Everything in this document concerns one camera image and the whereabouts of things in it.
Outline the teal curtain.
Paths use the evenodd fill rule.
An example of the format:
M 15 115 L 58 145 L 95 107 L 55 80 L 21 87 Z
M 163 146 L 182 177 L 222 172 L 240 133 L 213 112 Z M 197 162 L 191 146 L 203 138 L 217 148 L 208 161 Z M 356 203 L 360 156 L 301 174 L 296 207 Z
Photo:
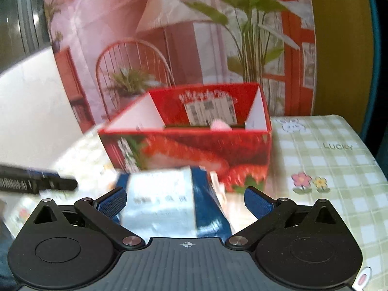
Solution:
M 383 170 L 387 169 L 387 0 L 369 0 L 372 19 L 372 80 L 362 140 Z

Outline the printed room scene backdrop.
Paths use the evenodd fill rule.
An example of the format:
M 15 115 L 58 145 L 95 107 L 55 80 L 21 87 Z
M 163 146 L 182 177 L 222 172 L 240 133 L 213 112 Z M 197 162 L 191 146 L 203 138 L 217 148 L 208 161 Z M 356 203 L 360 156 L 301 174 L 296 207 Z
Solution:
M 43 0 L 82 128 L 147 87 L 259 83 L 272 116 L 308 116 L 316 89 L 311 0 Z

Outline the red strawberry cardboard box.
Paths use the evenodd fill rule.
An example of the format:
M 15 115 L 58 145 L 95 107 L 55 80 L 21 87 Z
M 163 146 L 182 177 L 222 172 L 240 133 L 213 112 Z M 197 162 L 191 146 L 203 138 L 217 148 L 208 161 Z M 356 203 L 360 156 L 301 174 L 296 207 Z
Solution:
M 212 131 L 213 120 L 231 131 Z M 184 166 L 215 172 L 229 193 L 263 189 L 272 125 L 257 83 L 154 89 L 128 103 L 99 137 L 113 166 L 128 173 Z

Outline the pink knitted sleeve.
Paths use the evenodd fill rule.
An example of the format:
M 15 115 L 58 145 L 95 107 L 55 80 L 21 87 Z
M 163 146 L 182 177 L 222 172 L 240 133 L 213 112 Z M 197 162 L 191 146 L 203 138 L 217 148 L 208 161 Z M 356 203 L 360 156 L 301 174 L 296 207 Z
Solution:
M 212 131 L 231 131 L 232 127 L 221 119 L 215 119 L 210 125 Z

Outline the green plaid tablecloth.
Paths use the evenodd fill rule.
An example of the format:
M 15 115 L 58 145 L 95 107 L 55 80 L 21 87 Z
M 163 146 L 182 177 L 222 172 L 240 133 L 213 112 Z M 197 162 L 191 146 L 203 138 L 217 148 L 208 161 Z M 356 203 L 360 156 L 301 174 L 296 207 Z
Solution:
M 358 276 L 362 290 L 387 290 L 387 179 L 360 137 L 337 115 L 272 118 L 272 152 L 264 192 L 273 198 L 288 197 L 298 204 L 327 198 L 341 215 L 363 253 Z M 109 191 L 117 172 L 108 159 L 97 130 L 89 130 L 51 166 L 60 175 L 73 175 L 78 193 L 52 194 L 67 204 Z M 297 177 L 310 187 L 300 186 Z M 24 195 L 5 199 L 5 224 L 15 237 L 40 201 Z M 243 203 L 242 194 L 219 198 L 232 233 L 256 218 Z

